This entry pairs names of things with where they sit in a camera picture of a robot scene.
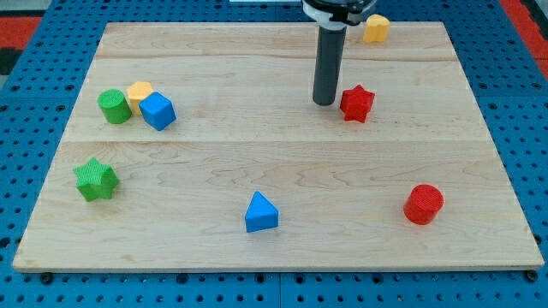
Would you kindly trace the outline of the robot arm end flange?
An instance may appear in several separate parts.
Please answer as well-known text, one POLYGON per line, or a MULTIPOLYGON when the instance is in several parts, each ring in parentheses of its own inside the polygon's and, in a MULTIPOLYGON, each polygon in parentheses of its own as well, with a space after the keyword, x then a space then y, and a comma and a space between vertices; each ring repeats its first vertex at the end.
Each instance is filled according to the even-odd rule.
POLYGON ((377 0, 302 0, 304 13, 327 30, 357 26, 373 14, 377 0))

